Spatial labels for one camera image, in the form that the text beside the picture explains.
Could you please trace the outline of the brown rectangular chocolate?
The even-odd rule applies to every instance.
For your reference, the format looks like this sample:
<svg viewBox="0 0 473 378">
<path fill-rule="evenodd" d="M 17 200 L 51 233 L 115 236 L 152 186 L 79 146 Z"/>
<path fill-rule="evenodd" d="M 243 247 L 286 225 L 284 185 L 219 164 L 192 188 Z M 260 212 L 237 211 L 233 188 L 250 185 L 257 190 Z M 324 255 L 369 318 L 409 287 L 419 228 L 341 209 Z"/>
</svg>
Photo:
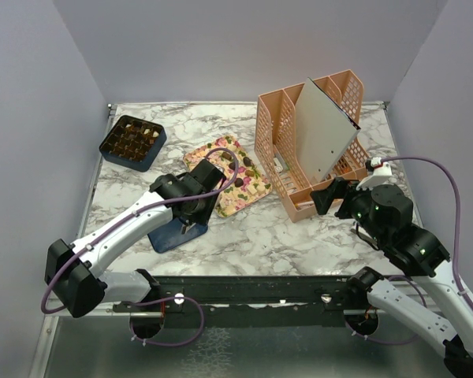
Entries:
<svg viewBox="0 0 473 378">
<path fill-rule="evenodd" d="M 221 158 L 226 160 L 226 161 L 232 161 L 233 160 L 232 155 L 227 151 L 223 151 L 221 153 Z"/>
</svg>

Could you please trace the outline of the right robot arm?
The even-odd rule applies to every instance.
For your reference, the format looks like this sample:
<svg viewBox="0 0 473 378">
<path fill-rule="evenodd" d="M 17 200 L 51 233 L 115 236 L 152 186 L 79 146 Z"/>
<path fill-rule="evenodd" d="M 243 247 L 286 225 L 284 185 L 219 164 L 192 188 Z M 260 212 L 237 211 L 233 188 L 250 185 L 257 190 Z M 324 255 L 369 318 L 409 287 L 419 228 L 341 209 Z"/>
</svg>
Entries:
<svg viewBox="0 0 473 378">
<path fill-rule="evenodd" d="M 357 186 L 355 180 L 338 177 L 326 189 L 312 191 L 317 213 L 326 214 L 333 200 L 341 200 L 336 217 L 355 220 L 441 312 L 421 306 L 369 267 L 350 278 L 348 302 L 384 310 L 427 341 L 455 377 L 473 377 L 473 297 L 463 293 L 463 280 L 454 276 L 453 258 L 433 233 L 413 224 L 413 202 L 398 186 Z"/>
</svg>

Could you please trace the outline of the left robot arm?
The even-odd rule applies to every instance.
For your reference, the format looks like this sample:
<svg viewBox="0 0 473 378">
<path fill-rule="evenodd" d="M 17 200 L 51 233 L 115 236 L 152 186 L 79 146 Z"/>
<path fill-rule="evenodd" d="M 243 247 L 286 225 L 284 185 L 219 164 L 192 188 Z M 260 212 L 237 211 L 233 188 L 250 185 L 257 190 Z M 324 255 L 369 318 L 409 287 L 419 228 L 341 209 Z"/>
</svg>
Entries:
<svg viewBox="0 0 473 378">
<path fill-rule="evenodd" d="M 133 302 L 153 309 L 158 291 L 144 270 L 113 273 L 109 266 L 145 235 L 179 221 L 206 225 L 225 174 L 208 160 L 190 172 L 159 176 L 127 210 L 90 235 L 71 243 L 54 241 L 47 250 L 44 280 L 62 309 L 79 318 L 105 302 Z"/>
</svg>

